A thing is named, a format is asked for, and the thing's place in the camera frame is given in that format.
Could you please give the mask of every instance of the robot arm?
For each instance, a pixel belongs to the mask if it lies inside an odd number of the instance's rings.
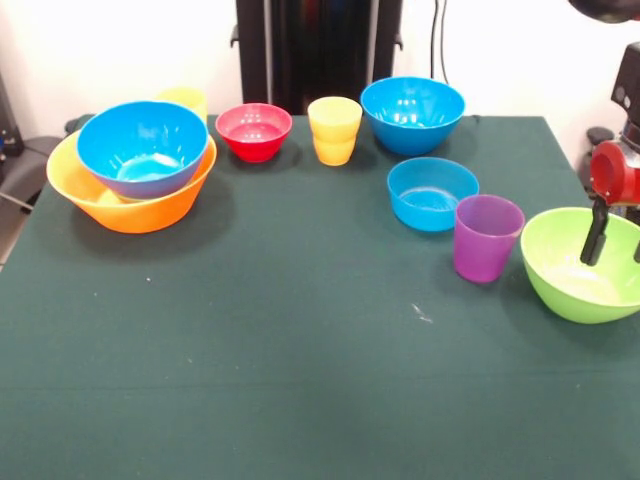
[[[640,16],[638,0],[569,0],[584,15],[605,23],[622,23]]]
[[[601,22],[640,20],[640,0],[569,0],[569,3]],[[602,142],[592,154],[591,183],[598,197],[580,255],[580,260],[590,266],[598,262],[604,246],[609,209],[640,205],[640,43],[627,46],[611,100],[625,110],[627,121],[618,138]],[[640,263],[640,244],[631,254]]]

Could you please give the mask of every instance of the blue bowl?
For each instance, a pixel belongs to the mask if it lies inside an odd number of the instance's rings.
[[[78,136],[78,157],[117,195],[143,200],[184,187],[207,148],[207,126],[183,106],[126,103],[89,120]]]
[[[457,90],[419,77],[378,80],[364,89],[360,103],[380,143],[394,153],[411,156],[440,145],[465,109]]]
[[[470,170],[435,157],[397,164],[387,176],[387,187],[396,217],[423,232],[452,229],[458,202],[480,191],[478,179]]]

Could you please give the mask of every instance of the bowl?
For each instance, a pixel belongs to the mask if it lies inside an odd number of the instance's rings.
[[[390,77],[367,86],[360,103],[376,138],[388,150],[431,152],[455,129],[465,101],[447,84],[420,77]]]
[[[202,90],[194,87],[172,87],[160,92],[154,100],[187,107],[193,110],[200,120],[207,123],[207,96]]]
[[[216,119],[216,130],[231,151],[250,163],[273,158],[292,126],[291,115],[266,103],[245,103]]]
[[[548,210],[533,217],[520,238],[527,275],[542,301],[560,317],[587,324],[640,311],[640,264],[633,259],[640,227],[609,215],[604,248],[589,267],[580,253],[592,218],[588,208]]]
[[[423,232],[452,229],[458,202],[480,191],[469,169],[436,157],[398,163],[387,176],[387,188],[396,217]]]
[[[164,197],[193,177],[209,133],[198,115],[182,105],[132,102],[91,118],[77,142],[81,162],[117,195]]]
[[[98,181],[76,152],[78,132],[63,140],[47,162],[51,186],[100,225],[121,233],[149,233],[182,219],[196,200],[216,160],[211,137],[195,175],[180,190],[165,197],[127,203]]]

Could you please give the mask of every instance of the black cable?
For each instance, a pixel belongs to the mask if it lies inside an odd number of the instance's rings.
[[[436,56],[436,27],[438,25],[438,13],[440,12],[440,2],[435,0],[435,10],[433,12],[433,23],[431,24],[431,78],[435,75]]]
[[[447,0],[442,1],[442,18],[440,19],[440,66],[442,67],[442,75],[444,76],[444,81],[447,85],[449,85],[449,79],[447,78],[447,69],[444,66],[444,17],[447,14]]]

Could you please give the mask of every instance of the cup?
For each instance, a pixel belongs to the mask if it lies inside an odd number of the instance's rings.
[[[472,195],[456,208],[453,264],[473,283],[490,283],[504,270],[524,228],[522,210],[496,195]]]
[[[350,98],[323,97],[307,108],[318,160],[332,167],[351,158],[362,120],[362,107]]]
[[[207,96],[202,90],[193,87],[173,87],[164,90],[155,100],[177,103],[193,110],[207,124]]]

